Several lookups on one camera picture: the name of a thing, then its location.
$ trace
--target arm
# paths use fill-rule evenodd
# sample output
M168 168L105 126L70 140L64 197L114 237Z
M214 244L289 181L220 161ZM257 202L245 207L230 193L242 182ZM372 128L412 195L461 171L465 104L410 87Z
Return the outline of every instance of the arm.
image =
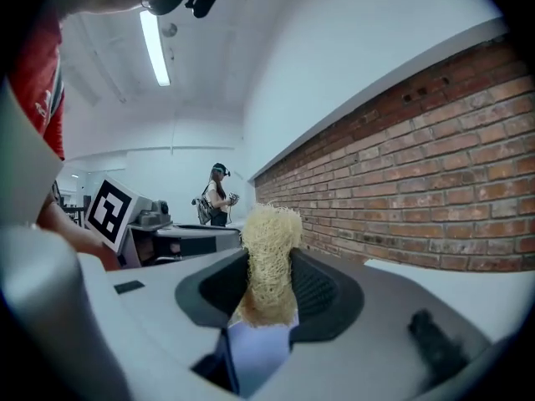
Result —
M208 197L210 198L210 203L214 208L221 208L222 206L229 206L231 204L229 199L219 200L217 199L217 193L215 190L208 191Z
M119 270L115 253L91 231L76 225L55 202L52 193L39 214L38 225L61 235L77 252L97 256L106 271Z

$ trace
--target black sticker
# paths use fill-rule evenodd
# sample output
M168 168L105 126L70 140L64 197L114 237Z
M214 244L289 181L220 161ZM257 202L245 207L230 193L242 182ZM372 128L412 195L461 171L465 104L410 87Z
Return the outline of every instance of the black sticker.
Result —
M111 243L115 244L120 225L132 198L104 180L95 197L88 222Z

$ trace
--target backpack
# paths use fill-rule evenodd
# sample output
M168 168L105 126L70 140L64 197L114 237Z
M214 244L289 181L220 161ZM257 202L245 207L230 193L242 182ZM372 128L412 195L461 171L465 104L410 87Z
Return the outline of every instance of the backpack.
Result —
M214 208L211 206L210 202L206 199L205 193L208 190L208 185L206 189L202 192L201 196L195 198L192 202L193 205L197 206L197 215L199 217L199 222L205 225L213 217L221 212L219 208Z

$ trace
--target white ceiling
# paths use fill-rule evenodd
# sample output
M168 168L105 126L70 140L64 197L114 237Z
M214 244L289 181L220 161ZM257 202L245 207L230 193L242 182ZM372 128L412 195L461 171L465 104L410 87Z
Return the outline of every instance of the white ceiling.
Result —
M290 3L217 0L203 19L183 5L161 17L160 28L178 27L175 37L162 36L169 87L156 82L140 10L70 17L63 25L61 49L66 113L74 118L89 114L97 123L110 116L110 109L135 112L151 102L167 104L162 109L214 109L241 117L274 25Z

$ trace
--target woman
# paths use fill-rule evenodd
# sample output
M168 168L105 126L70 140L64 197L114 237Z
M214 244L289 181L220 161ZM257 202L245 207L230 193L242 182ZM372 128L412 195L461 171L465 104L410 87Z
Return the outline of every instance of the woman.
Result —
M210 183L206 188L206 200L214 208L214 215L210 220L212 226L225 227L227 225L231 200L227 199L227 194L223 190L221 182L225 178L225 175L228 174L230 173L224 164L215 164L211 169Z

